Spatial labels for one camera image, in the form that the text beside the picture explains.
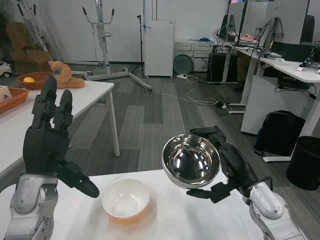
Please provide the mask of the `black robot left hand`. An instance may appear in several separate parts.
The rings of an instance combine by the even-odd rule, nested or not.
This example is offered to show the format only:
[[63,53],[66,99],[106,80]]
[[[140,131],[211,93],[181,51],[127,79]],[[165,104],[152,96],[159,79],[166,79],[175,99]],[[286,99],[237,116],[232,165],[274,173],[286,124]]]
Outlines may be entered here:
[[48,76],[35,97],[33,120],[27,129],[23,143],[23,160],[28,174],[53,176],[70,188],[97,198],[97,186],[81,172],[74,162],[66,161],[70,138],[68,128],[72,124],[73,96],[65,89],[56,105],[57,81]]

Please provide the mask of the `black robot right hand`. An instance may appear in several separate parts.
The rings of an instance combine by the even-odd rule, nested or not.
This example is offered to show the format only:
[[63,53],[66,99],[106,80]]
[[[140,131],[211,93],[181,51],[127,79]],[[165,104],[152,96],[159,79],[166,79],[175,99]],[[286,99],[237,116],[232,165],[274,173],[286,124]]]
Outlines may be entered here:
[[186,194],[195,198],[210,199],[216,204],[229,197],[231,191],[236,189],[248,198],[252,186],[260,181],[243,154],[234,145],[227,143],[222,130],[216,125],[214,127],[193,128],[190,133],[207,139],[218,150],[221,169],[227,177],[227,184],[219,182],[213,185],[210,190],[191,189]]

